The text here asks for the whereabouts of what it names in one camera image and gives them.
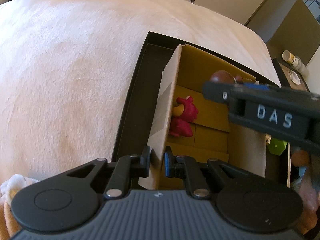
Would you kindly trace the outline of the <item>green toy house box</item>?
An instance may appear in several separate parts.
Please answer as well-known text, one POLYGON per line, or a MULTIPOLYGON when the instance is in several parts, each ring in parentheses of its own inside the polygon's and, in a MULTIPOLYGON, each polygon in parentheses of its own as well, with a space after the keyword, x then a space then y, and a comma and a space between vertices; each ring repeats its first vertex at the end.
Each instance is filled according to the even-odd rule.
POLYGON ((287 141, 279 140, 274 137, 270 138, 270 141, 267 144, 267 148, 271 154, 281 155, 287 147, 287 141))

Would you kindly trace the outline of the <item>brown-haired doll figurine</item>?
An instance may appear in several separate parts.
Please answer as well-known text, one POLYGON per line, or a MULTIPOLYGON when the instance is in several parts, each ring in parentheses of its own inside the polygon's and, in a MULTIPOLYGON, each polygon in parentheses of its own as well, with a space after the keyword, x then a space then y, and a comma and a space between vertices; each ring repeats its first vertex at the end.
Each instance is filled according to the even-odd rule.
POLYGON ((226 83, 226 84, 240 84, 244 85, 245 83, 256 83, 257 79, 242 70, 240 71, 231 71, 218 70, 211 77, 210 82, 213 83, 226 83))

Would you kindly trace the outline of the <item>red plush figurine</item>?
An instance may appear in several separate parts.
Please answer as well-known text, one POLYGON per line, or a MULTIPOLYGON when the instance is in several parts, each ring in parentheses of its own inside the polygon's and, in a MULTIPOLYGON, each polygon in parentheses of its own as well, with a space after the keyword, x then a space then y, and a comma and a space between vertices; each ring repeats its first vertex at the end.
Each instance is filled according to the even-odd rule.
POLYGON ((173 107, 171 113, 171 122, 169 134, 173 137, 192 137, 193 130, 191 123, 197 119, 199 110, 193 103, 193 98, 187 96, 186 98, 178 97, 176 99, 177 106, 173 107))

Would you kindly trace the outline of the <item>brown cardboard box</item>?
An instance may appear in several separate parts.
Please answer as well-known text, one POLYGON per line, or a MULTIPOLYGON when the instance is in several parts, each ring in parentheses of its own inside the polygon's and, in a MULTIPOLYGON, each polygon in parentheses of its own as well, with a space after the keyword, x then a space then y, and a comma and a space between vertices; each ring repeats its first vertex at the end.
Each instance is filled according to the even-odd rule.
POLYGON ((179 45, 162 72, 148 145, 151 154, 148 178, 140 178, 140 186, 155 190, 180 189, 179 179, 169 180, 164 175, 164 151, 169 145, 174 155, 187 155, 205 163, 216 158, 259 176, 266 173, 265 135, 252 129, 235 125, 228 120, 228 108, 222 103, 206 100, 202 95, 203 84, 218 70, 232 76, 241 76, 247 83, 254 83, 256 75, 248 74, 227 61, 195 48, 179 45), (191 123, 193 136, 175 138, 169 135, 171 111, 177 98, 191 96, 199 110, 191 123))

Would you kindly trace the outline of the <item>black framed side table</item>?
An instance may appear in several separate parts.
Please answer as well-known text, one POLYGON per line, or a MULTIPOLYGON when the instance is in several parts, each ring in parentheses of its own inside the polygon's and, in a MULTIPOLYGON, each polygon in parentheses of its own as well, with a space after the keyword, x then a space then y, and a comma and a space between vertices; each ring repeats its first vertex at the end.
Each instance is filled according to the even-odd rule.
POLYGON ((282 87, 290 87, 292 89, 306 92, 310 91, 299 72, 291 70, 289 67, 279 62, 276 58, 272 60, 272 63, 282 87))

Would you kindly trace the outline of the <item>white face mask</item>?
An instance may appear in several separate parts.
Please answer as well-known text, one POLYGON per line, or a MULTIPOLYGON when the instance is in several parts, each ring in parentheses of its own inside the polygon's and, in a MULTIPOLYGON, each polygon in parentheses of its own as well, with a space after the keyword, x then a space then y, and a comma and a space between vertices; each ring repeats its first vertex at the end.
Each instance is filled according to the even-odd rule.
POLYGON ((295 85, 299 86, 301 84, 301 80, 296 72, 290 71, 288 73, 289 80, 295 85))

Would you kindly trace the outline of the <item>paper cup on side table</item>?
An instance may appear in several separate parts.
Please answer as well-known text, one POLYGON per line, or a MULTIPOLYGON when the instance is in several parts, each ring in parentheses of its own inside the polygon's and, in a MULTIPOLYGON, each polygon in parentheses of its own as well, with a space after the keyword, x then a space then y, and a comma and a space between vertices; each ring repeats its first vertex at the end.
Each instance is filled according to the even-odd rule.
POLYGON ((293 55, 290 51, 285 50, 282 53, 282 58, 285 62, 290 64, 293 68, 298 69, 300 67, 300 59, 293 55))

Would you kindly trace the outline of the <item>large brown cardboard sheet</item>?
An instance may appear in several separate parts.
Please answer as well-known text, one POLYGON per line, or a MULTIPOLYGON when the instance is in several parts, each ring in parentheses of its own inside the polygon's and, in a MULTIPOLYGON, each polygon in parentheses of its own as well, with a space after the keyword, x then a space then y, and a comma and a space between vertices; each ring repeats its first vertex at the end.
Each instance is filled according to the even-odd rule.
POLYGON ((296 0, 266 45, 272 59, 288 50, 307 65, 319 47, 319 36, 319 23, 304 2, 296 0))

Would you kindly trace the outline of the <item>black shallow tray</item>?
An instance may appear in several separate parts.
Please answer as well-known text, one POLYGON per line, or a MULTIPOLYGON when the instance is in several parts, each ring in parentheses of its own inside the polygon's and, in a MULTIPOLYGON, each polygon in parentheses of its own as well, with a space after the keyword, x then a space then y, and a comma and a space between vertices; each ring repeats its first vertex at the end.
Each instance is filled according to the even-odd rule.
MULTIPOLYGON (((256 75, 260 83, 270 83, 270 80, 260 73, 217 52, 174 37, 149 32, 140 51, 130 83, 112 160, 118 160, 130 153, 140 154, 144 146, 148 146, 162 72, 177 46, 185 44, 217 56, 248 74, 256 75)), ((283 185, 289 185, 290 176, 289 150, 285 149, 281 155, 277 156, 271 154, 266 147, 264 177, 283 185)))

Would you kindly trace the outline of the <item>pinkish white bed blanket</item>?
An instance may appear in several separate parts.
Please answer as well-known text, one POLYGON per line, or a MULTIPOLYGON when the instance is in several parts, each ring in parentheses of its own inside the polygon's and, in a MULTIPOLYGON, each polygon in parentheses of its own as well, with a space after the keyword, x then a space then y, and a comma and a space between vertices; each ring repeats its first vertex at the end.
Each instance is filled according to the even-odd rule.
POLYGON ((1 239, 24 186, 110 158, 148 32, 220 53, 279 83, 253 31, 184 0, 13 0, 1 5, 1 239))

